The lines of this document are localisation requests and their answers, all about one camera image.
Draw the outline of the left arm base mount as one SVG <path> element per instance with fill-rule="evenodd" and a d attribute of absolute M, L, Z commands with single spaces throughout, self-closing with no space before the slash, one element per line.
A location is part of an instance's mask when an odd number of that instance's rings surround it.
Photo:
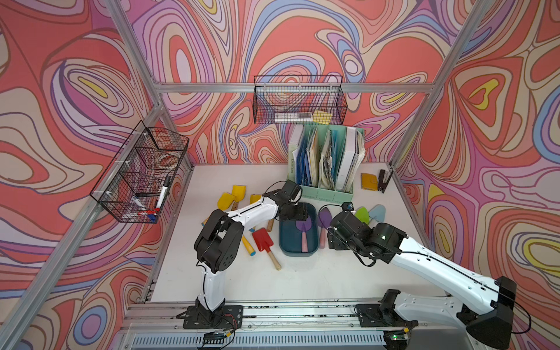
<path fill-rule="evenodd" d="M 242 326 L 244 308 L 241 305 L 219 306 L 212 312 L 201 305 L 188 306 L 187 310 L 176 315 L 186 330 L 226 329 L 237 330 Z"/>

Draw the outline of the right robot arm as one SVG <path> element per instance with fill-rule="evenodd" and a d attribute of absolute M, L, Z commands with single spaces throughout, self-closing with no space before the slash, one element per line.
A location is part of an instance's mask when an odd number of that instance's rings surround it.
<path fill-rule="evenodd" d="M 326 224 L 328 238 L 370 266 L 382 261 L 410 271 L 445 291 L 443 297 L 421 297 L 389 289 L 376 305 L 355 307 L 364 327 L 386 325 L 413 328 L 421 321 L 464 330 L 492 349 L 510 346 L 517 284 L 506 276 L 493 279 L 468 270 L 436 254 L 404 231 L 387 223 L 374 227 L 353 213 L 345 202 Z"/>

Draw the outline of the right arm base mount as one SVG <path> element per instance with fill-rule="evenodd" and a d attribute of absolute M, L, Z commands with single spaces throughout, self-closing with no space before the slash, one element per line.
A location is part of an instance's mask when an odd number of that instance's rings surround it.
<path fill-rule="evenodd" d="M 414 329 L 419 326 L 417 320 L 403 319 L 395 310 L 395 302 L 401 291 L 389 289 L 377 303 L 357 304 L 354 313 L 362 328 L 402 327 Z"/>

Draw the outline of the green trowel yellow handle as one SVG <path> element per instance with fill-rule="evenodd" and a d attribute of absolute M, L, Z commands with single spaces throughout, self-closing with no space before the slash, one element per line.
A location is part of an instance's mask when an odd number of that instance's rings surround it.
<path fill-rule="evenodd" d="M 357 217 L 357 219 L 360 222 L 362 222 L 366 225 L 369 224 L 369 222 L 370 222 L 369 211 L 365 207 L 358 208 L 354 215 L 355 215 L 355 217 Z"/>

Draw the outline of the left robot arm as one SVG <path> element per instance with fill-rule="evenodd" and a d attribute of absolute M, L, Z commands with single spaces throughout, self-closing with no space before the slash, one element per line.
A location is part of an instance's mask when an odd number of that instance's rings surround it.
<path fill-rule="evenodd" d="M 269 220 L 305 220 L 307 209 L 300 202 L 303 189 L 285 180 L 280 189 L 262 194 L 261 199 L 235 211 L 214 210 L 195 240 L 197 266 L 202 269 L 198 304 L 209 312 L 225 302 L 223 272 L 236 259 L 245 231 Z"/>

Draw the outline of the purple trowel pink handle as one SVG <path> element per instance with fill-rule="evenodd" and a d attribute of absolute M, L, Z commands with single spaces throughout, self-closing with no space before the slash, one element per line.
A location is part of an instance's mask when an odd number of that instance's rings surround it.
<path fill-rule="evenodd" d="M 328 228 L 332 220 L 332 214 L 328 207 L 322 207 L 319 210 L 318 224 L 321 227 L 319 234 L 319 248 L 324 249 L 327 244 Z"/>
<path fill-rule="evenodd" d="M 312 220 L 310 217 L 307 217 L 305 220 L 299 220 L 296 222 L 297 229 L 301 232 L 301 252 L 306 253 L 309 251 L 308 248 L 308 241 L 307 241 L 307 232 L 312 227 Z"/>

